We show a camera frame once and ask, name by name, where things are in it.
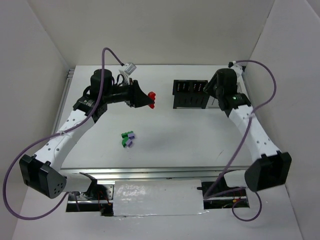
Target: metal frame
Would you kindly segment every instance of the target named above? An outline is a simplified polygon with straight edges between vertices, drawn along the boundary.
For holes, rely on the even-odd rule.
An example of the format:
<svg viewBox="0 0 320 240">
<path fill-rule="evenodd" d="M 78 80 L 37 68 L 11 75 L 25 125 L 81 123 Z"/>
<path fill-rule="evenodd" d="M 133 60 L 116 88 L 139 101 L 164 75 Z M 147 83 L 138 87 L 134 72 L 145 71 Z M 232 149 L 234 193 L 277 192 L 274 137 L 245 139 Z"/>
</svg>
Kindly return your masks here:
<svg viewBox="0 0 320 240">
<path fill-rule="evenodd" d="M 74 73 L 75 73 L 75 69 L 73 69 L 73 68 L 69 69 L 69 71 L 67 73 L 64 89 L 63 89 L 63 92 L 62 92 L 61 101 L 60 101 L 59 108 L 58 108 L 58 111 L 57 111 L 56 116 L 55 116 L 55 120 L 54 120 L 54 124 L 53 124 L 53 128 L 52 128 L 51 134 L 55 134 L 59 129 L 59 124 L 60 124 L 62 112 L 64 111 L 64 107 L 65 107 L 65 104 L 66 104 L 66 100 L 67 100 L 68 92 L 69 92 L 69 89 L 70 89 L 71 81 L 72 81 L 72 78 L 74 77 Z"/>
<path fill-rule="evenodd" d="M 231 166 L 230 171 L 246 170 L 249 166 Z M 223 171 L 223 166 L 214 167 L 155 167 L 155 168 L 62 168 L 60 173 L 85 173 L 99 184 L 110 185 L 116 181 L 154 181 L 200 179 L 214 181 Z"/>
</svg>

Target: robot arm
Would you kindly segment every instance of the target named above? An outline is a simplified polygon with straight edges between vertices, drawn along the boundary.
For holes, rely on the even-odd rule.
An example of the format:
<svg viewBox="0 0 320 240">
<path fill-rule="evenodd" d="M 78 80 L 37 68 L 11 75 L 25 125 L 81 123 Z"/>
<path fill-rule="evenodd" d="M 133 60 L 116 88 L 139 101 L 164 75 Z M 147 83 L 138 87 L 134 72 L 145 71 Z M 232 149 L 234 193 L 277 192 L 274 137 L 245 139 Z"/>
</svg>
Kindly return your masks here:
<svg viewBox="0 0 320 240">
<path fill-rule="evenodd" d="M 111 71 L 105 69 L 102 97 L 92 117 L 80 127 L 65 133 L 64 131 L 67 129 L 83 122 L 96 104 L 102 70 L 94 71 L 90 79 L 90 86 L 84 90 L 82 97 L 73 106 L 70 116 L 59 129 L 60 136 L 50 139 L 33 156 L 25 154 L 20 159 L 19 165 L 22 178 L 27 186 L 51 199 L 56 198 L 62 192 L 83 192 L 88 196 L 92 196 L 98 191 L 105 191 L 104 187 L 98 185 L 97 180 L 89 175 L 83 173 L 61 175 L 59 171 L 67 155 L 79 139 L 107 111 L 108 104 L 126 102 L 130 107 L 140 108 L 155 103 L 141 91 L 137 80 L 132 81 L 129 78 L 129 75 L 135 69 L 133 67 L 135 67 L 133 63 L 121 67 L 120 72 L 124 74 L 122 85 L 114 84 Z"/>
<path fill-rule="evenodd" d="M 253 112 L 253 107 L 243 93 L 238 93 L 237 75 L 231 68 L 219 69 L 203 89 L 218 99 L 219 107 L 245 134 L 251 118 L 251 127 L 245 139 L 253 164 L 247 170 L 231 171 L 224 175 L 228 187 L 248 187 L 257 192 L 286 182 L 291 157 L 282 153 L 270 140 Z"/>
</svg>

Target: red object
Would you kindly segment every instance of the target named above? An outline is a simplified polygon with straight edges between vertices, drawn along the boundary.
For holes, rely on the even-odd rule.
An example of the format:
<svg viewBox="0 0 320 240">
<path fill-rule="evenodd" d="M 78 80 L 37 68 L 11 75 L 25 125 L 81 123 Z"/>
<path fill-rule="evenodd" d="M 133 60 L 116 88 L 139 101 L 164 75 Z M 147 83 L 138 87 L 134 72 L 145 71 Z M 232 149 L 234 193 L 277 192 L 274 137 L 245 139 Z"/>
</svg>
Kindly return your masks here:
<svg viewBox="0 0 320 240">
<path fill-rule="evenodd" d="M 156 94 L 153 91 L 148 93 L 148 97 L 151 98 L 153 101 L 156 100 Z M 155 108 L 155 104 L 154 103 L 153 104 L 149 104 L 149 107 L 154 109 Z"/>
</svg>

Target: purple cable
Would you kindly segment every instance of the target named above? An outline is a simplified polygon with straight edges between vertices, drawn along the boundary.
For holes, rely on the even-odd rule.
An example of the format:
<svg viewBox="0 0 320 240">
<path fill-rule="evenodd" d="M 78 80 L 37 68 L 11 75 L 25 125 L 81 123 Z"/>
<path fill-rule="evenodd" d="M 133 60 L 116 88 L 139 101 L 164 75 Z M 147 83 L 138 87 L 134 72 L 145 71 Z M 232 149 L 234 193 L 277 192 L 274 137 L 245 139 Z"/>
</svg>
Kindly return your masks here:
<svg viewBox="0 0 320 240">
<path fill-rule="evenodd" d="M 226 191 L 221 191 L 221 192 L 212 194 L 209 198 L 211 199 L 211 198 L 214 198 L 214 197 L 217 197 L 217 196 L 221 196 L 221 195 L 223 195 L 223 194 L 238 192 L 238 191 L 245 190 L 245 189 L 246 189 L 245 187 L 237 187 L 237 188 L 234 188 L 234 189 L 230 189 L 230 190 L 226 190 Z"/>
<path fill-rule="evenodd" d="M 262 104 L 258 105 L 257 107 L 253 108 L 252 110 L 252 114 L 254 114 L 258 109 L 262 108 L 263 106 L 267 105 L 268 103 L 270 103 L 272 101 L 272 99 L 274 99 L 275 95 L 276 95 L 276 92 L 277 92 L 277 83 L 276 83 L 276 79 L 275 79 L 275 76 L 273 75 L 273 73 L 270 71 L 270 69 L 264 65 L 263 63 L 259 62 L 259 61 L 255 61 L 255 60 L 238 60 L 238 61 L 235 61 L 236 63 L 255 63 L 255 64 L 258 64 L 262 67 L 264 67 L 268 73 L 270 74 L 271 78 L 272 78 L 272 81 L 273 81 L 273 93 L 271 95 L 271 97 L 263 102 Z M 226 164 L 226 166 L 224 167 L 222 173 L 218 176 L 218 178 L 215 180 L 215 182 L 209 187 L 209 189 L 206 191 L 206 193 L 204 194 L 203 196 L 203 199 L 204 200 L 207 200 L 207 199 L 210 199 L 214 196 L 216 196 L 216 194 L 214 195 L 211 195 L 209 196 L 210 192 L 212 192 L 212 190 L 217 186 L 217 184 L 219 183 L 219 181 L 223 178 L 223 176 L 226 174 L 226 172 L 228 171 L 228 168 L 231 166 L 232 162 L 235 160 L 236 156 L 238 155 L 241 147 L 243 146 L 243 144 L 245 143 L 245 140 L 246 140 L 246 137 L 248 136 L 248 133 L 249 133 L 249 129 L 251 127 L 251 123 L 252 123 L 252 116 L 249 117 L 249 122 L 248 122 L 248 126 L 246 127 L 246 130 L 244 132 L 244 135 L 239 143 L 239 146 L 236 148 L 234 154 L 232 155 L 230 161 Z"/>
<path fill-rule="evenodd" d="M 78 199 L 77 199 L 77 195 L 76 192 L 73 192 L 74 198 L 75 198 L 75 205 L 76 205 L 76 209 L 78 210 L 78 212 L 80 212 L 80 207 L 79 207 L 79 203 L 78 203 Z"/>
<path fill-rule="evenodd" d="M 98 105 L 99 105 L 99 102 L 100 102 L 100 99 L 101 99 L 101 96 L 102 96 L 102 90 L 103 90 L 103 86 L 104 86 L 104 79 L 105 79 L 105 53 L 106 51 L 109 51 L 114 57 L 115 59 L 123 66 L 124 64 L 120 61 L 120 59 L 115 55 L 115 53 L 108 47 L 105 47 L 103 50 L 102 50 L 102 57 L 101 57 L 101 81 L 100 81 L 100 89 L 99 89 L 99 93 L 98 93 L 98 98 L 96 100 L 96 103 L 92 109 L 92 111 L 90 112 L 90 114 L 81 122 L 79 123 L 78 125 L 76 126 L 73 126 L 67 130 L 65 130 L 64 132 L 65 133 L 69 133 L 77 128 L 79 128 L 80 126 L 82 126 L 86 121 L 88 121 L 89 118 L 91 118 L 91 116 L 94 114 L 94 112 L 96 111 Z M 52 134 L 50 136 L 46 136 L 44 138 L 41 138 L 39 139 L 38 141 L 35 141 L 34 143 L 30 144 L 29 146 L 27 146 L 25 149 L 23 149 L 19 154 L 18 156 L 16 156 L 16 158 L 13 160 L 13 162 L 10 164 L 8 170 L 6 171 L 5 173 L 5 176 L 4 176 L 4 180 L 3 180 L 3 187 L 2 187 L 2 196 L 3 196 L 3 202 L 4 202 L 4 205 L 6 207 L 6 209 L 13 215 L 15 216 L 16 218 L 18 219 L 22 219 L 22 220 L 37 220 L 37 219 L 41 219 L 45 216 L 48 216 L 49 214 L 51 214 L 54 210 L 56 210 L 60 205 L 61 203 L 63 202 L 63 200 L 65 199 L 65 197 L 67 196 L 68 192 L 64 195 L 64 197 L 61 199 L 61 201 L 53 208 L 51 209 L 49 212 L 41 215 L 41 216 L 35 216 L 35 217 L 27 217 L 27 216 L 21 216 L 19 215 L 18 213 L 16 213 L 10 206 L 9 206 L 9 203 L 8 203 L 8 199 L 7 199 L 7 183 L 8 183 L 8 178 L 9 178 L 9 174 L 12 170 L 12 168 L 14 167 L 14 165 L 16 164 L 16 162 L 22 157 L 22 155 L 28 151 L 29 149 L 31 149 L 32 147 L 34 147 L 35 145 L 45 141 L 45 140 L 48 140 L 48 139 L 51 139 L 51 138 L 55 138 L 57 136 L 60 136 L 60 133 L 55 133 L 55 134 Z"/>
<path fill-rule="evenodd" d="M 261 201 L 261 197 L 259 196 L 259 194 L 258 194 L 257 192 L 255 192 L 255 194 L 256 194 L 256 196 L 257 196 L 258 199 L 259 199 L 259 211 L 257 212 L 257 214 L 256 214 L 253 218 L 243 219 L 243 218 L 238 217 L 238 216 L 236 215 L 236 213 L 235 213 L 235 207 L 236 207 L 236 205 L 237 205 L 238 203 L 240 203 L 240 202 L 246 201 L 246 199 L 242 199 L 242 200 L 236 201 L 236 202 L 232 205 L 232 213 L 233 213 L 233 215 L 234 215 L 237 219 L 239 219 L 240 221 L 243 221 L 243 222 L 251 222 L 251 221 L 253 221 L 253 220 L 256 220 L 256 219 L 259 217 L 259 215 L 260 215 L 260 213 L 261 213 L 261 211 L 262 211 L 262 201 Z"/>
</svg>

